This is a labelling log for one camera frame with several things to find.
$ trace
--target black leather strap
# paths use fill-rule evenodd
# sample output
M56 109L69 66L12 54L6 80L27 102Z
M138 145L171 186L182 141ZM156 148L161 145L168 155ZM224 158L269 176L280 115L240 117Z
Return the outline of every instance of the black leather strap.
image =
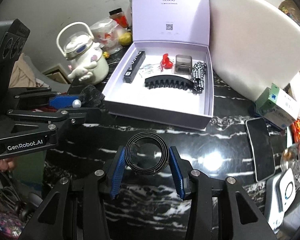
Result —
M145 143L157 145L161 150L160 161L154 167L148 169L140 168L138 165L133 163L131 159L131 155L136 154L138 152L138 148ZM143 132L131 137L125 147L124 157L127 165L136 173L142 175L154 175L162 171L169 164L169 149L166 142L159 135Z

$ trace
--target phone screen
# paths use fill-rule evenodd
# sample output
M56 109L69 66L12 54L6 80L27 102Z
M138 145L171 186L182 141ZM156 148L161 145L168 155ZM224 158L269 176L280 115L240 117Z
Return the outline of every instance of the phone screen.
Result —
M267 125L263 118L246 121L253 155L256 181L267 179L275 173L274 156Z

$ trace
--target houndstooth scrunchie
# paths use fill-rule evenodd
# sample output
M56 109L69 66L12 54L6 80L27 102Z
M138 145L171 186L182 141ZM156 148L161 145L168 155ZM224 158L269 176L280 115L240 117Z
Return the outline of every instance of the houndstooth scrunchie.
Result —
M204 89L204 74L206 73L206 68L207 64L200 61L192 67L191 76L195 91L200 92Z

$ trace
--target yellow fruit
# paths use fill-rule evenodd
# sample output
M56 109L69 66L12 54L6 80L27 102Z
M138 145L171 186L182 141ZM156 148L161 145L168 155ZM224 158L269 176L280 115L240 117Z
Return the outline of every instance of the yellow fruit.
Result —
M119 37L119 43L122 46L128 46L128 45L130 45L132 43L132 35L131 35L131 33L122 34Z

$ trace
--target pearl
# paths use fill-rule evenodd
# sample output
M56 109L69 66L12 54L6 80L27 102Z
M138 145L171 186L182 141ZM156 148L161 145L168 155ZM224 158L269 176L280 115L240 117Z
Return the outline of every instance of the pearl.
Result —
M72 102L72 107L73 108L78 108L78 107L81 107L81 101L79 99L76 99Z

